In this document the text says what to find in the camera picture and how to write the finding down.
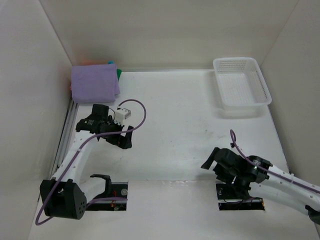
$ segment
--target screw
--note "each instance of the screw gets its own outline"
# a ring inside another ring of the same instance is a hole
[[[218,189],[218,195],[219,195],[219,196],[222,195],[222,190],[223,190],[222,188],[219,188],[219,189]]]
[[[126,196],[126,195],[128,195],[128,190],[127,190],[127,189],[125,189],[125,188],[124,188],[124,189],[122,189],[122,190],[121,190],[121,195],[122,195],[122,196]]]

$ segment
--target black bracket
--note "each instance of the black bracket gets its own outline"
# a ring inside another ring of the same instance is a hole
[[[320,225],[320,212],[319,211],[316,211],[314,210],[312,207],[310,207],[309,205],[306,205],[305,206],[305,209],[308,210],[308,215],[309,215],[309,218],[312,222]]]

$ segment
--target green object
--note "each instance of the green object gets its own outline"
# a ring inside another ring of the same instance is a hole
[[[116,69],[116,75],[117,75],[117,77],[118,77],[118,82],[119,82],[119,78],[120,78],[120,76],[121,76],[121,73],[122,73],[122,70],[121,69]]]

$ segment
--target wall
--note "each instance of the wall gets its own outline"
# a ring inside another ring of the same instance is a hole
[[[28,238],[70,99],[71,63],[38,0],[0,0],[0,239]]]
[[[72,63],[212,68],[220,57],[262,63],[298,0],[40,0]]]
[[[320,185],[320,1],[300,0],[262,64],[290,170]]]

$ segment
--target plastic basket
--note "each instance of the plastic basket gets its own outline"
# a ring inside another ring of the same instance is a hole
[[[272,99],[257,61],[224,57],[213,61],[223,108],[234,110],[268,105]]]

